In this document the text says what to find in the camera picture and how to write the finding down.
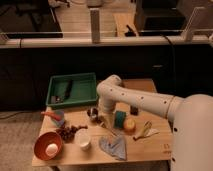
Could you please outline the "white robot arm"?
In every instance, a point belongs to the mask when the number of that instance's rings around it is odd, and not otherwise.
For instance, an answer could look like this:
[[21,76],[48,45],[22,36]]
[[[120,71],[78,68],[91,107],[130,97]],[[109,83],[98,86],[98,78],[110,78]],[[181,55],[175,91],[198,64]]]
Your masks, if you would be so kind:
[[105,113],[123,102],[173,123],[171,171],[213,171],[213,96],[181,98],[128,89],[117,75],[101,81],[97,93],[99,108]]

